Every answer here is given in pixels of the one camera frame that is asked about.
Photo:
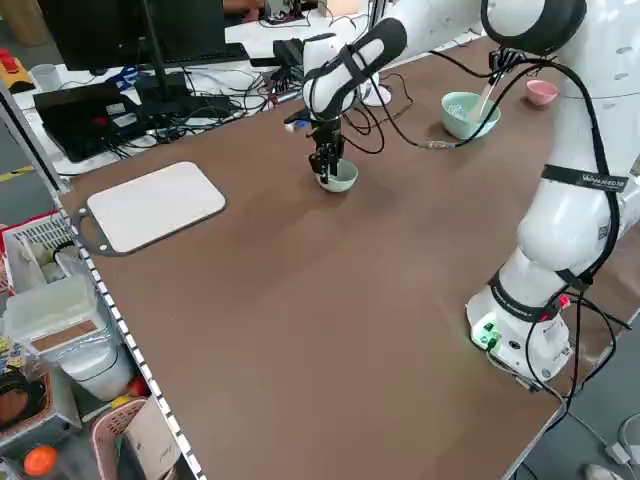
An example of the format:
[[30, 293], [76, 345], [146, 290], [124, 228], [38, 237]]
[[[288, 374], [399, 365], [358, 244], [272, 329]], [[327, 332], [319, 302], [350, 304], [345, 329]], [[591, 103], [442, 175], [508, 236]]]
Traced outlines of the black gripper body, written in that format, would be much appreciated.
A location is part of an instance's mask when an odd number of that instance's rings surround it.
[[312, 120], [311, 138], [315, 147], [320, 150], [326, 146], [332, 146], [335, 150], [344, 149], [344, 139], [341, 132], [342, 121], [340, 118], [331, 120]]

